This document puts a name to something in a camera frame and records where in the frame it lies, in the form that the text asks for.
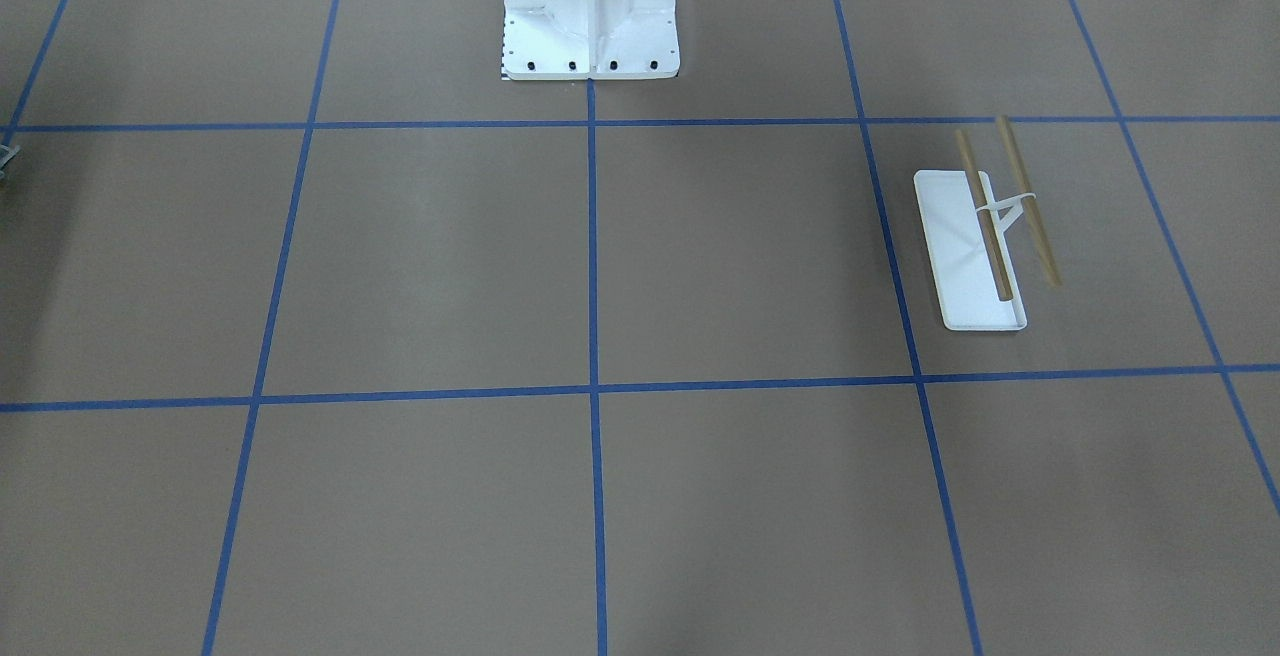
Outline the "white towel rack with wooden bars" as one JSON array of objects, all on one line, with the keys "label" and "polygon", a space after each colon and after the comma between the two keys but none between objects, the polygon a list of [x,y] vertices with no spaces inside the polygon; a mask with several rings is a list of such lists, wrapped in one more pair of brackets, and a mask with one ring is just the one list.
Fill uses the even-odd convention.
[{"label": "white towel rack with wooden bars", "polygon": [[1014,333],[1027,328],[1009,247],[1009,231],[1020,220],[1027,223],[1044,278],[1053,287],[1062,283],[1012,122],[997,115],[995,126],[1018,187],[1012,196],[997,197],[964,129],[955,133],[961,169],[918,170],[911,181],[940,315],[952,332]]}]

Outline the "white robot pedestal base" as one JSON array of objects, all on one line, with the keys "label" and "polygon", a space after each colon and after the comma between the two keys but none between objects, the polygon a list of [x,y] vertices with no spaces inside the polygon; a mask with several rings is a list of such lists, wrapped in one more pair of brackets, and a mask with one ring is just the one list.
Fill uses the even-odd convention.
[{"label": "white robot pedestal base", "polygon": [[676,0],[503,0],[500,74],[512,81],[671,79]]}]

